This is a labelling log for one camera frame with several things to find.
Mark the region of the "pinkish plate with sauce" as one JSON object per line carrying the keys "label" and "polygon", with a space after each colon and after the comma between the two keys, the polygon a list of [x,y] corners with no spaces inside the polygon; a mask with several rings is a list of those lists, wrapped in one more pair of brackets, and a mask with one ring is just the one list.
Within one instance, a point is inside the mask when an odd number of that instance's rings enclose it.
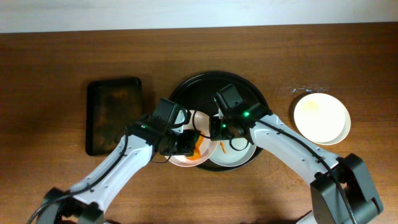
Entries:
{"label": "pinkish plate with sauce", "polygon": [[[190,110],[192,116],[190,118],[190,122],[186,125],[183,125],[179,128],[173,129],[173,131],[177,133],[182,133],[183,130],[186,129],[193,129],[193,124],[192,120],[194,119],[195,122],[195,127],[198,131],[203,132],[203,135],[205,136],[210,136],[210,130],[209,130],[209,116],[205,113],[202,113],[200,111],[197,111],[194,114],[194,110]],[[207,159],[210,158],[210,156],[214,153],[216,149],[216,145],[218,144],[218,141],[212,141],[211,139],[204,138],[202,145],[200,146],[200,152],[201,152],[201,158],[195,160],[195,161],[189,161],[185,156],[172,156],[169,159],[169,162],[173,163],[176,166],[180,167],[193,167],[197,166],[199,164],[204,163]]]}

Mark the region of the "green and orange sponge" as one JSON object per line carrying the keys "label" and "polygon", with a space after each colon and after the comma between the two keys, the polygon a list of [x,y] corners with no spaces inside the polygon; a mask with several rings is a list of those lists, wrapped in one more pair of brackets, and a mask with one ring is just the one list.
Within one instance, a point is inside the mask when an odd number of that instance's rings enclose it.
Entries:
{"label": "green and orange sponge", "polygon": [[195,161],[201,158],[200,146],[203,143],[204,137],[202,136],[203,132],[197,131],[195,133],[195,148],[193,150],[193,154],[189,156],[185,156],[189,161]]}

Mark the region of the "cream white plate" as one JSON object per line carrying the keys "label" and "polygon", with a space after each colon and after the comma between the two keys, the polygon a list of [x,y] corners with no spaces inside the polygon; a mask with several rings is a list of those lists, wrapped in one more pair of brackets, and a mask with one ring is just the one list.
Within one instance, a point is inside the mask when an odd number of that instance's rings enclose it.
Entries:
{"label": "cream white plate", "polygon": [[346,106],[326,93],[310,93],[299,99],[293,109],[293,120],[302,136],[326,146],[343,141],[351,129]]}

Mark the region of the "grey-white plate with sauce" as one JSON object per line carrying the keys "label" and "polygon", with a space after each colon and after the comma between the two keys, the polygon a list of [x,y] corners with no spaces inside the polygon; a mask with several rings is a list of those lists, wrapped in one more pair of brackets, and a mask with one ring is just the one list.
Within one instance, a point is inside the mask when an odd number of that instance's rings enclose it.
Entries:
{"label": "grey-white plate with sauce", "polygon": [[237,138],[231,141],[234,150],[229,145],[229,140],[218,141],[210,161],[223,167],[237,167],[247,162],[255,153],[256,145],[249,143],[245,138]]}

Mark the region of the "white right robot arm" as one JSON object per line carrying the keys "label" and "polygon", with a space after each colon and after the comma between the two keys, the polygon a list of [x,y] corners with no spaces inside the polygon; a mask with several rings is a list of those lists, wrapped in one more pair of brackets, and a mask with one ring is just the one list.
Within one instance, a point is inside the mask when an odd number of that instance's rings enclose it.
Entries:
{"label": "white right robot arm", "polygon": [[368,223],[384,210],[364,161],[329,152],[286,126],[258,103],[210,117],[212,139],[245,138],[275,155],[309,186],[312,210],[298,223]]}

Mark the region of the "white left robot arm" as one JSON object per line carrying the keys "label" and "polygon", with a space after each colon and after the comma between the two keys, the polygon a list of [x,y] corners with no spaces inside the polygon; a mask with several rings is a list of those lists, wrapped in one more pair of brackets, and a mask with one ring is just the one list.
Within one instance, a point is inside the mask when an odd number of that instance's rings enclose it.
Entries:
{"label": "white left robot arm", "polygon": [[29,223],[106,223],[104,214],[129,179],[156,154],[192,154],[199,132],[172,124],[137,122],[125,128],[115,150],[90,174],[66,192],[51,189]]}

